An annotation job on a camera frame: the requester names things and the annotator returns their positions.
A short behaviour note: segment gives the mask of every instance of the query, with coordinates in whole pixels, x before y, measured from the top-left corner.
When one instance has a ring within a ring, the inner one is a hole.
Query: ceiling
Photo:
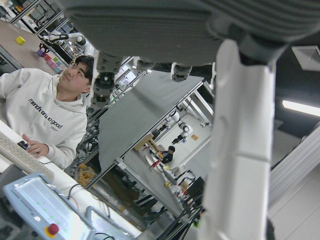
[[[320,45],[320,32],[292,44],[314,45]],[[170,72],[171,63],[157,63],[153,69]],[[212,78],[212,66],[193,67],[190,75],[204,77],[209,82]],[[212,103],[207,90],[202,88],[199,92],[208,103]],[[320,71],[302,70],[291,47],[282,54],[276,64],[274,118],[282,122],[279,130],[299,138],[308,135],[320,121],[320,117],[286,109],[282,106],[282,100],[320,107]]]

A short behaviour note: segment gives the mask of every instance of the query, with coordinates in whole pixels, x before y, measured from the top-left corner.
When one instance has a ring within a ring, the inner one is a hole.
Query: red emergency stop button
[[[53,239],[56,236],[56,234],[59,232],[59,227],[57,224],[51,223],[49,226],[47,226],[44,229],[44,231],[48,237]]]

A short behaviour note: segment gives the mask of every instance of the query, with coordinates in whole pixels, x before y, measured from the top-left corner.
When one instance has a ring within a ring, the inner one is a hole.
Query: yellow cube
[[[26,40],[24,40],[24,38],[22,36],[18,36],[15,41],[19,44],[19,45],[23,45],[26,43]]]

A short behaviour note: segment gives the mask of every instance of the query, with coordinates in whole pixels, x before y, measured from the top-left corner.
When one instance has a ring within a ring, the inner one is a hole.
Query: man's hand
[[[29,147],[26,149],[31,155],[36,154],[35,158],[46,156],[49,153],[49,147],[41,142],[31,140],[27,135],[23,134],[22,138],[26,141]]]

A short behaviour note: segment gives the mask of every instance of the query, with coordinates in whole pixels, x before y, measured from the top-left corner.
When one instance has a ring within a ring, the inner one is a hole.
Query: black shirt
[[[162,154],[167,154],[165,157],[163,157],[163,159],[161,160],[161,162],[163,164],[167,164],[170,163],[172,161],[172,158],[174,157],[173,154],[168,153],[168,151],[163,151]]]

